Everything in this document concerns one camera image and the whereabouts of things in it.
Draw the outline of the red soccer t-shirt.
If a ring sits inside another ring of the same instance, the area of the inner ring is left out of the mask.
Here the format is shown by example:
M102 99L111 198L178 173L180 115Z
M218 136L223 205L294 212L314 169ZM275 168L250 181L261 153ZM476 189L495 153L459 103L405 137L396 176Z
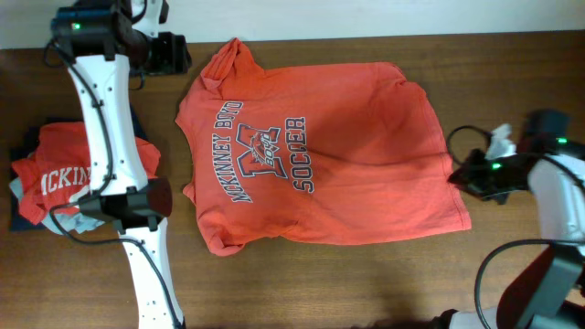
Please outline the red soccer t-shirt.
M364 245L467 230L427 94L388 62L264 69L223 46L181 101L185 195L209 251L264 238Z

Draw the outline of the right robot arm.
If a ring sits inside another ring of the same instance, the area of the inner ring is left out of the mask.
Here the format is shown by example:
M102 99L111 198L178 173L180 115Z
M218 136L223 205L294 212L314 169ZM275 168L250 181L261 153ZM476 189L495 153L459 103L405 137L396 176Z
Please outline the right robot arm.
M474 309L448 310L431 322L434 328L574 328L584 326L584 308L568 301L584 288L584 146L566 133L569 116L543 109L526 117L518 142L503 124L488 132L486 148L473 149L449 181L482 201L506 203L516 191L537 201L540 236L507 242L482 261L474 280ZM481 305L481 284L489 262L505 250L543 246L543 251L510 283L499 304Z

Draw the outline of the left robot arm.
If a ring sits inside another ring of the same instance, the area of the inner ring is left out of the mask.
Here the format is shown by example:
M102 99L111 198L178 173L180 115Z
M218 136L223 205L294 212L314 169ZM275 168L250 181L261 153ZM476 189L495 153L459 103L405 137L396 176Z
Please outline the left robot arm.
M77 1L50 24L54 49L80 99L90 151L89 190L70 202L80 213L111 224L131 268L141 328L183 328L166 246L172 190L147 175L140 159L129 80L188 72L184 37L163 32L165 0Z

